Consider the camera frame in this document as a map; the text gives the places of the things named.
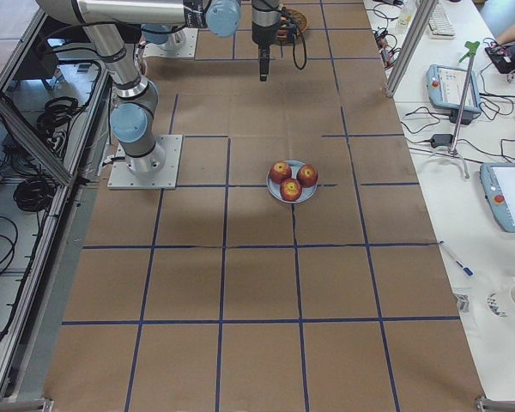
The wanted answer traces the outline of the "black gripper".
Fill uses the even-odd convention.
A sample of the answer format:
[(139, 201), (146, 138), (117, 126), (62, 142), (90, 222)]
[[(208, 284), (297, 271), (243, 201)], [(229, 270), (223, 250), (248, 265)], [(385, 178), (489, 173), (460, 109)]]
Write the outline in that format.
[(277, 0), (251, 1), (252, 40), (258, 46), (259, 80), (266, 82), (270, 72), (270, 46), (276, 41), (281, 24)]

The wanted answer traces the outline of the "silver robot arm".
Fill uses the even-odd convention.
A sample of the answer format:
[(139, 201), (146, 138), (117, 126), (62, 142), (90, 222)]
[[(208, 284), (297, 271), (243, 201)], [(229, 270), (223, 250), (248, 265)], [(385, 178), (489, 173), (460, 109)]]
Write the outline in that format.
[(176, 52), (186, 43), (183, 30), (175, 31), (168, 25), (142, 24), (141, 30), (148, 43), (157, 45), (166, 52)]
[(163, 168), (167, 152), (152, 132), (156, 86), (137, 68), (118, 30), (120, 24), (156, 27), (167, 37), (177, 28), (207, 28), (218, 37), (235, 34), (238, 1), (41, 1), (52, 18), (79, 26), (88, 36), (117, 89), (120, 104), (110, 126), (124, 151), (127, 169), (139, 176)]

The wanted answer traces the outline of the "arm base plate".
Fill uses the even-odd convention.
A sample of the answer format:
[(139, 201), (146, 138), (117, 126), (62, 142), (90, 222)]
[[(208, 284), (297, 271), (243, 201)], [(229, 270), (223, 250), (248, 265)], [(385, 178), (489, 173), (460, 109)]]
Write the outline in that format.
[(140, 158), (128, 156), (119, 144), (107, 187), (111, 190), (174, 190), (182, 144), (182, 135), (158, 135), (154, 151)]
[(163, 44), (157, 45), (144, 40), (142, 42), (142, 56), (144, 58), (194, 58), (197, 49), (197, 36), (197, 28), (184, 28), (177, 33), (170, 34)]

